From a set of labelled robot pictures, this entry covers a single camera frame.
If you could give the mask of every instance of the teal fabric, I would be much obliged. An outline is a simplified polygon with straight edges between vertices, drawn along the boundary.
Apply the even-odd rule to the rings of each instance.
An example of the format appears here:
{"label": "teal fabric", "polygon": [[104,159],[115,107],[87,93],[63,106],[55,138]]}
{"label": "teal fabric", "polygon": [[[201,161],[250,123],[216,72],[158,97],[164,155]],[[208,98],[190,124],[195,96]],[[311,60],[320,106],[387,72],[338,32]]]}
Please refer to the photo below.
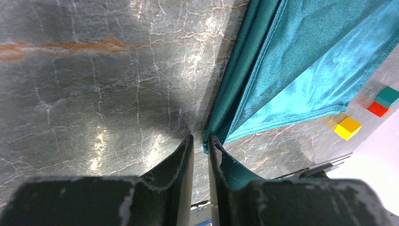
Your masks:
{"label": "teal fabric", "polygon": [[233,61],[228,65],[219,90],[204,136],[205,152],[210,134],[224,142],[228,134],[273,99],[383,2],[261,0],[259,3],[256,0],[252,13],[246,15],[238,38],[239,47],[233,51]]}
{"label": "teal fabric", "polygon": [[263,106],[226,142],[346,110],[399,41],[399,0],[387,0]]}

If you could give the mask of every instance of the toy block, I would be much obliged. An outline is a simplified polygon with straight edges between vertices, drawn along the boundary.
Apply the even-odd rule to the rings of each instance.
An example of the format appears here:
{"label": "toy block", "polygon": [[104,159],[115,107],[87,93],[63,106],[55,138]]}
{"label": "toy block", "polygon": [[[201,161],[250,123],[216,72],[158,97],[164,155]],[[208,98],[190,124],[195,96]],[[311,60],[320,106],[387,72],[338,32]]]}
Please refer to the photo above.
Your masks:
{"label": "toy block", "polygon": [[335,133],[340,135],[345,140],[349,140],[356,135],[361,128],[361,124],[353,120],[351,117],[346,117],[335,128]]}
{"label": "toy block", "polygon": [[377,95],[375,101],[383,107],[390,109],[399,99],[399,91],[386,87]]}
{"label": "toy block", "polygon": [[377,115],[378,117],[382,118],[384,117],[386,114],[388,114],[391,109],[387,109],[384,106],[380,105],[377,102],[374,102],[369,108],[368,110],[371,111],[373,114]]}

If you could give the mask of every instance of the blue cloth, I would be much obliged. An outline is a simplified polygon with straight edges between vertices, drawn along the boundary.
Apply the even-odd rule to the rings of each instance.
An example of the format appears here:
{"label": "blue cloth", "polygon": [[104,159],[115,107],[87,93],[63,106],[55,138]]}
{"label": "blue cloth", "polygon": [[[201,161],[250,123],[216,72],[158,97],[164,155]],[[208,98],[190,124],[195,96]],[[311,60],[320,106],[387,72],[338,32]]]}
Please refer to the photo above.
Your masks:
{"label": "blue cloth", "polygon": [[[387,0],[243,124],[236,129],[233,124],[226,142],[345,111],[397,45],[398,35],[399,0]],[[250,109],[248,104],[241,111]],[[234,121],[243,117],[241,111]]]}

